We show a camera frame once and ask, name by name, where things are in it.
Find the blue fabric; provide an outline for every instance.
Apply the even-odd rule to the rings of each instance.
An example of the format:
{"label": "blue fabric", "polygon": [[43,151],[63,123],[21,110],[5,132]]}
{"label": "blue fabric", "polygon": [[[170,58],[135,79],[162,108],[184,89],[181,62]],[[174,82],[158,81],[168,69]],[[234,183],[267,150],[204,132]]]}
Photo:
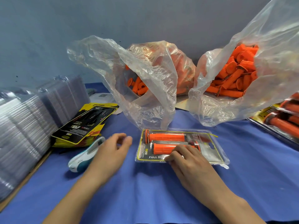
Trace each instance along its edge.
{"label": "blue fabric", "polygon": [[[104,92],[101,84],[87,88]],[[207,128],[176,110],[170,127],[209,129],[230,159],[228,170],[215,166],[226,185],[265,221],[299,220],[299,152],[247,120]],[[131,135],[133,145],[118,173],[95,194],[81,223],[219,223],[181,186],[168,164],[135,162],[140,130],[123,113],[112,115],[102,134],[120,132]],[[0,214],[1,223],[41,223],[80,177],[67,167],[79,152],[50,155]]]}

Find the wall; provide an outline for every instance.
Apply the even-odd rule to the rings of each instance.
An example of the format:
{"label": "wall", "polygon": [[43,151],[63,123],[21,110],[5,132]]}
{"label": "wall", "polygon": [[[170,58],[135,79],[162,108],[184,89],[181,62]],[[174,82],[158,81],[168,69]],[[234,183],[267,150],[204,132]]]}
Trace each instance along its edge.
{"label": "wall", "polygon": [[0,86],[95,72],[66,46],[90,35],[131,43],[166,40],[190,58],[222,47],[270,0],[0,0]]}

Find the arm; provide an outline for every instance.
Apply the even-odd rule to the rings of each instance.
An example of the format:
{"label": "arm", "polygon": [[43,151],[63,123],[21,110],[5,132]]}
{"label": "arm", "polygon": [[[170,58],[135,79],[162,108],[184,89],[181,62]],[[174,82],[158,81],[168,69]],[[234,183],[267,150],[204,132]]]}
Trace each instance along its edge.
{"label": "arm", "polygon": [[178,145],[165,161],[182,185],[223,224],[265,224],[243,198],[225,185],[198,149]]}
{"label": "arm", "polygon": [[97,190],[121,167],[132,144],[132,137],[112,135],[98,149],[84,175],[50,212],[43,224],[79,223],[85,208]]}

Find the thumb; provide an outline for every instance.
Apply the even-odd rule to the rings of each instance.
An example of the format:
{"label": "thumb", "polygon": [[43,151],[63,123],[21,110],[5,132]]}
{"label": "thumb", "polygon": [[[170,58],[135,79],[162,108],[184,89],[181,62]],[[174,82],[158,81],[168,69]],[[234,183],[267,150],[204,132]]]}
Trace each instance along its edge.
{"label": "thumb", "polygon": [[125,154],[127,154],[129,147],[132,145],[132,137],[128,136],[123,140],[123,143],[121,145],[121,147],[118,149],[119,151],[124,152]]}

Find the white and teal stapler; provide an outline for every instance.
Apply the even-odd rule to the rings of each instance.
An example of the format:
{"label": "white and teal stapler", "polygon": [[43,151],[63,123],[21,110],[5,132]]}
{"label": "white and teal stapler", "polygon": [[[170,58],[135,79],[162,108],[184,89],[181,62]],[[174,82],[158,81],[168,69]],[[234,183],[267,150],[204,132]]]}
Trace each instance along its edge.
{"label": "white and teal stapler", "polygon": [[68,163],[71,172],[85,171],[97,153],[99,145],[104,141],[104,137],[99,137],[86,150],[74,156]]}

